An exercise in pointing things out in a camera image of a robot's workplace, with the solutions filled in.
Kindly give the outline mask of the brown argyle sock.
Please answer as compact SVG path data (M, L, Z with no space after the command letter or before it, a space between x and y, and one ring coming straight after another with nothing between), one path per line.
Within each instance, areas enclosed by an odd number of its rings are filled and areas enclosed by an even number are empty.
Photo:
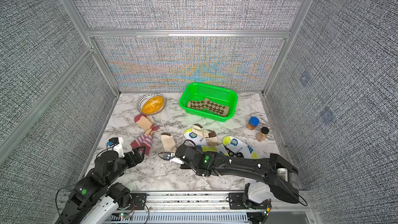
M187 103L187 107L198 111L208 110L211 113L222 117L226 117L230 110L228 106L215 103L208 98L205 98L202 101L189 101Z

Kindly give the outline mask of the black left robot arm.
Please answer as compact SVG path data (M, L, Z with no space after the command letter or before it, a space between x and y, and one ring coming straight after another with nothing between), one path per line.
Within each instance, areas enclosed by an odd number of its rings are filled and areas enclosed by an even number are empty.
M113 183L123 176L126 170L143 162L145 151L145 146L134 148L124 153L123 157L120 157L115 150L103 152L95 159L95 167L75 184L56 223L80 223L102 196L115 196L114 203L121 203L123 207L128 206L129 189L121 183L115 185Z

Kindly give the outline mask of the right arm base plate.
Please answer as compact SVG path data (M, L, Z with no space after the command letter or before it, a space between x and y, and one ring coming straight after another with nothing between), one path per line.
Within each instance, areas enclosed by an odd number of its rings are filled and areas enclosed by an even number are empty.
M271 200L264 200L262 203L256 203L248 199L245 193L229 193L226 197L229 208L232 210L242 209L263 209L270 210L272 208Z

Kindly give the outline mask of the cream brown block sock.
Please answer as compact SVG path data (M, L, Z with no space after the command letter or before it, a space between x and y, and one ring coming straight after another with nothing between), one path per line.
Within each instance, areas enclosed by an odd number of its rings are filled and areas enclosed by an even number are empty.
M161 133L161 142L163 144L164 151L175 152L177 150L176 142L170 133Z

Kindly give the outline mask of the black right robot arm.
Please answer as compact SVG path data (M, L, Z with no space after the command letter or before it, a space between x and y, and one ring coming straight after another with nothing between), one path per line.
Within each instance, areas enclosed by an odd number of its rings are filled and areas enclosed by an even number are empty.
M294 186L292 179L284 180L277 174L278 169L287 169L288 176L298 178L298 169L278 154L272 153L269 158L246 159L180 145L175 156L198 176L232 175L253 179L269 185L271 193L281 201L300 202L299 185Z

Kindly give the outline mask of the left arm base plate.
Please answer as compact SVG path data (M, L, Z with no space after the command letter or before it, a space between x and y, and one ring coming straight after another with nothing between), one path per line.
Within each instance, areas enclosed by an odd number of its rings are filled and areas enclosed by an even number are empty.
M130 193L129 196L125 195L121 198L119 205L119 210L145 210L146 201L147 201L146 193Z

